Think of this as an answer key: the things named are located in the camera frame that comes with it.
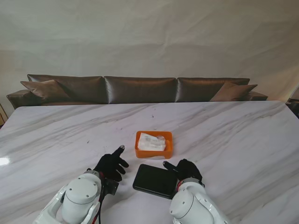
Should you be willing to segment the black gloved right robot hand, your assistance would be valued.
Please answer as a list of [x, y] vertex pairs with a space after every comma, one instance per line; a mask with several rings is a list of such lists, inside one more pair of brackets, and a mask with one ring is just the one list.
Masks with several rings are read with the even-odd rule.
[[176, 166], [164, 161], [163, 166], [167, 170], [173, 172], [179, 181], [187, 178], [194, 178], [197, 179], [199, 184], [201, 184], [203, 187], [205, 186], [202, 182], [203, 177], [200, 171], [193, 162], [188, 161], [187, 159], [180, 160]]

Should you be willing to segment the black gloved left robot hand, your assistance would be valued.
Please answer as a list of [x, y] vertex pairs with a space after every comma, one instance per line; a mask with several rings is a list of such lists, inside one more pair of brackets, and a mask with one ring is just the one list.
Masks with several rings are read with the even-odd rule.
[[105, 154], [101, 157], [98, 164], [93, 170], [102, 173], [104, 178], [120, 182], [122, 176], [126, 173], [124, 168], [128, 168], [129, 164], [121, 158], [125, 146], [119, 146], [112, 154]]

